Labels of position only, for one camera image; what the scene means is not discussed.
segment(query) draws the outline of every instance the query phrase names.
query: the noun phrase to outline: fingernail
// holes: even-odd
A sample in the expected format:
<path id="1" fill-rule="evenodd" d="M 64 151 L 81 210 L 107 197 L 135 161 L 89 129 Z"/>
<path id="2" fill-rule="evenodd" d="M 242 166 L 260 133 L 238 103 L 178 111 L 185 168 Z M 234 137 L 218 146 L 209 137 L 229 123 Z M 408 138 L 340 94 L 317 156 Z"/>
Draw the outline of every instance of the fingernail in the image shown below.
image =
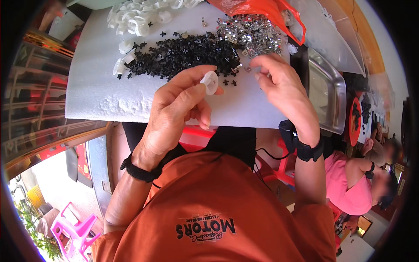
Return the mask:
<path id="1" fill-rule="evenodd" d="M 207 88 L 207 86 L 205 84 L 197 84 L 196 86 L 194 86 L 194 89 L 200 93 L 205 92 L 205 89 Z"/>

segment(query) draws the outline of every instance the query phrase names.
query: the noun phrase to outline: white foam board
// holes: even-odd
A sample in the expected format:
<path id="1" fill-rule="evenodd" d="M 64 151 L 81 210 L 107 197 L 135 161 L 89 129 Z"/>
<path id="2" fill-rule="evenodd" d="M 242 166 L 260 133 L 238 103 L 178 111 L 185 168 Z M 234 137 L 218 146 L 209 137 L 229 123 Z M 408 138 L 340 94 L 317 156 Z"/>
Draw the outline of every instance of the white foam board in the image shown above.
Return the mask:
<path id="1" fill-rule="evenodd" d="M 148 122 L 151 103 L 155 91 L 167 80 L 149 75 L 137 75 L 127 79 L 126 71 L 121 80 L 112 75 L 115 62 L 122 57 L 118 44 L 124 39 L 134 38 L 137 43 L 147 42 L 149 47 L 156 47 L 156 42 L 174 38 L 176 31 L 189 34 L 204 34 L 205 31 L 216 32 L 218 18 L 225 18 L 223 12 L 206 2 L 193 9 L 169 9 L 173 16 L 170 23 L 154 23 L 147 37 L 136 37 L 125 33 L 115 35 L 115 29 L 108 29 L 106 18 L 109 8 L 94 10 L 90 15 L 77 44 L 70 66 L 67 85 L 65 117 L 76 119 L 94 119 L 105 121 Z M 207 27 L 201 24 L 202 17 L 208 22 Z M 283 52 L 289 61 L 289 54 Z M 249 58 L 241 56 L 241 63 L 248 67 Z M 236 77 L 229 75 L 229 85 L 220 85 L 225 89 L 222 96 L 206 96 L 212 107 L 211 125 L 278 128 L 279 122 L 286 117 L 271 105 L 259 88 L 253 74 L 244 68 Z M 193 119 L 188 124 L 196 124 Z"/>

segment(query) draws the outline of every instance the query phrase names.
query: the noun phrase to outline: pile of white plastic parts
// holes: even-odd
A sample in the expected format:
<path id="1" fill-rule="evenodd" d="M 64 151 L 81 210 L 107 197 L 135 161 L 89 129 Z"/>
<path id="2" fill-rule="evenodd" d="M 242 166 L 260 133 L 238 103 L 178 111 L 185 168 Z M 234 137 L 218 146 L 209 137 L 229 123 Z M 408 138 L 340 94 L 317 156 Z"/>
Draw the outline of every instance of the pile of white plastic parts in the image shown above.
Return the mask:
<path id="1" fill-rule="evenodd" d="M 128 31 L 137 36 L 147 36 L 150 33 L 149 23 L 168 23 L 172 20 L 165 8 L 178 9 L 183 6 L 194 8 L 204 0 L 133 0 L 114 5 L 109 11 L 108 28 L 116 28 L 116 35 Z"/>

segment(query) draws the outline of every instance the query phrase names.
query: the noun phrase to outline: pink shirt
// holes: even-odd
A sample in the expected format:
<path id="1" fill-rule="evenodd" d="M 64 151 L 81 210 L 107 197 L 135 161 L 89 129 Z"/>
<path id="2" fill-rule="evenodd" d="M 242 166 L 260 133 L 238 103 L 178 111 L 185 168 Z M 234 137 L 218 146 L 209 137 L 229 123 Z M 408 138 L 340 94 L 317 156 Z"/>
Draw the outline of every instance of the pink shirt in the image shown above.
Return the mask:
<path id="1" fill-rule="evenodd" d="M 340 151 L 324 160 L 326 168 L 326 197 L 349 215 L 363 215 L 371 209 L 371 182 L 364 175 L 348 189 L 345 165 L 347 156 Z"/>

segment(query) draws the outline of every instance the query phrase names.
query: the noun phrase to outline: pile of black plastic pieces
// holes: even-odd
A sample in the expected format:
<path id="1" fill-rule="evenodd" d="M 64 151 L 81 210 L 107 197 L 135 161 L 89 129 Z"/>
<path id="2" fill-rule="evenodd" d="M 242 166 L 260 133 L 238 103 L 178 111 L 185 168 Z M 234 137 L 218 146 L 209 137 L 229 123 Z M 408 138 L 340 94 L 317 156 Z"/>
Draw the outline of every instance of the pile of black plastic pieces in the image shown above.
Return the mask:
<path id="1" fill-rule="evenodd" d="M 361 117 L 360 111 L 358 110 L 357 104 L 354 104 L 354 107 L 352 108 L 352 115 L 355 116 L 355 131 L 359 128 L 358 119 Z"/>
<path id="2" fill-rule="evenodd" d="M 361 102 L 361 107 L 362 107 L 362 117 L 363 117 L 363 123 L 366 125 L 368 124 L 368 120 L 370 119 L 370 109 L 371 109 L 371 104 L 370 104 L 370 98 L 368 97 L 367 94 L 364 94 L 364 99 Z"/>
<path id="3" fill-rule="evenodd" d="M 150 47 L 148 53 L 136 51 L 137 58 L 125 66 L 135 75 L 160 76 L 169 81 L 182 70 L 197 65 L 216 65 L 217 75 L 224 74 L 224 77 L 237 72 L 234 69 L 241 65 L 232 43 L 220 40 L 210 32 L 186 38 L 179 35 L 176 39 L 159 41 L 157 46 Z"/>

